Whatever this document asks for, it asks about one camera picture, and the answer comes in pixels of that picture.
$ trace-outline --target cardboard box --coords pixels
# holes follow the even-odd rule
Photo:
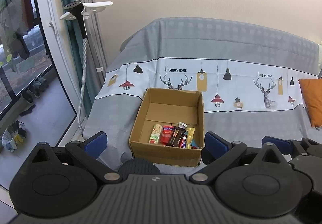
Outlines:
[[[200,149],[149,144],[155,124],[196,128],[194,140]],[[130,135],[129,144],[137,158],[153,163],[196,167],[204,146],[204,107],[202,93],[150,88],[146,91]]]

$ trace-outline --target white hanger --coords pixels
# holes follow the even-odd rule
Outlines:
[[[111,6],[111,5],[113,5],[112,1],[83,3],[84,9],[82,11],[82,15],[85,18],[88,18],[86,16],[89,16],[90,14],[95,14],[95,13],[101,12],[104,9],[106,9],[107,6]],[[66,12],[65,14],[61,15],[59,19],[60,20],[74,20],[74,19],[76,19],[76,17],[73,14],[71,14],[70,12]]]

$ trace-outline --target curtain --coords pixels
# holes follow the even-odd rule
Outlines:
[[[62,4],[66,5],[75,0],[62,0]],[[95,0],[81,0],[82,2],[93,2]],[[78,76],[79,88],[82,84],[83,72],[83,40],[81,31],[77,20],[65,21],[70,37],[70,46],[72,49],[73,60],[75,63],[76,73]],[[86,115],[88,116],[94,99],[105,79],[105,70],[107,68],[104,45],[101,39],[99,22],[93,14],[90,18],[85,20],[85,27],[88,37],[87,43],[87,69],[86,69],[86,83],[83,105]],[[96,68],[103,67],[103,72],[97,72]]]

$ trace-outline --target sneaker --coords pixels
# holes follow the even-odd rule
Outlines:
[[[35,97],[36,97],[36,98],[39,98],[39,97],[40,97],[40,92],[39,92],[39,90],[38,90],[36,87],[34,87],[33,85],[30,85],[30,86],[29,86],[29,91],[30,91],[31,93],[33,93],[33,94],[35,95]]]
[[[28,94],[26,91],[21,91],[21,96],[29,103],[33,103],[33,97]]]
[[[35,89],[37,89],[41,92],[45,91],[45,86],[43,84],[41,84],[39,81],[34,81],[33,86],[35,87]]]
[[[43,78],[43,77],[38,77],[38,81],[41,83],[41,84],[43,84],[46,88],[48,88],[49,86],[48,86],[48,82],[47,82],[47,80],[45,79],[45,78]]]

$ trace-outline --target blue gripper pad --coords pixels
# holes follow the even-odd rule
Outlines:
[[[279,151],[284,155],[289,155],[293,152],[293,146],[291,144],[291,141],[289,140],[281,140],[278,138],[265,136],[262,139],[262,145],[266,142],[274,143],[275,146],[279,149]]]
[[[204,144],[215,159],[218,159],[232,148],[231,143],[211,131],[208,131],[204,136]]]
[[[83,150],[93,158],[97,159],[107,147],[107,135],[105,132],[98,132],[82,144]]]

